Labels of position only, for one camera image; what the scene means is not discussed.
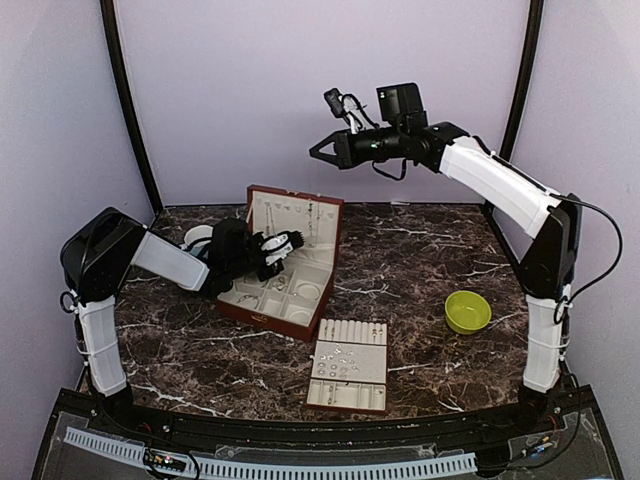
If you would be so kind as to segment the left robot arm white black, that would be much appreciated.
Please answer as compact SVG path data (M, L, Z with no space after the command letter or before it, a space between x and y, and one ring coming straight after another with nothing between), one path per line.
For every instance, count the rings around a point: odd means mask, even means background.
M63 244L59 256L66 285L60 305L75 317L89 386L104 397L129 387L115 311L132 273L217 299L247 274L260 281L277 276L304 242L298 231L268 235L227 217L177 244L116 208L104 209Z

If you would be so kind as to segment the brown leather jewelry box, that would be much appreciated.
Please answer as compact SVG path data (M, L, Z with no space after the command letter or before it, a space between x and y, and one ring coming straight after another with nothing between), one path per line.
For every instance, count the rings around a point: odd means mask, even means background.
M300 231L304 245L284 259L284 270L277 276L260 281L246 274L236 279L232 289L218 297L218 310L230 319L309 342L333 289L344 201L251 185L247 207L247 222L254 231L266 237ZM300 282L317 285L320 298L295 295Z

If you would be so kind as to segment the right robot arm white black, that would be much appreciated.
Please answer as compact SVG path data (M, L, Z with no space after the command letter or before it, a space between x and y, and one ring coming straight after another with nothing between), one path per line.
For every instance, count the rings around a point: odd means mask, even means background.
M311 157L354 169L368 163L377 174L392 175L380 164L424 166L455 180L506 214L530 238L516 276L528 306L528 350L523 386L548 392L559 380L569 342L569 313L582 213L602 208L562 195L522 172L489 149L477 135L450 123L431 124L419 88L404 83L376 90L380 122L373 121L351 93L332 88L323 94L331 113L346 123L310 148Z

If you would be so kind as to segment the beige jewelry tray insert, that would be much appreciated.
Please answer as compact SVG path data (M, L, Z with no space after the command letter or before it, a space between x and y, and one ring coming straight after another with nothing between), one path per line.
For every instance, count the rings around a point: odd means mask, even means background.
M306 405L363 413L387 411L389 327L385 323L320 321Z

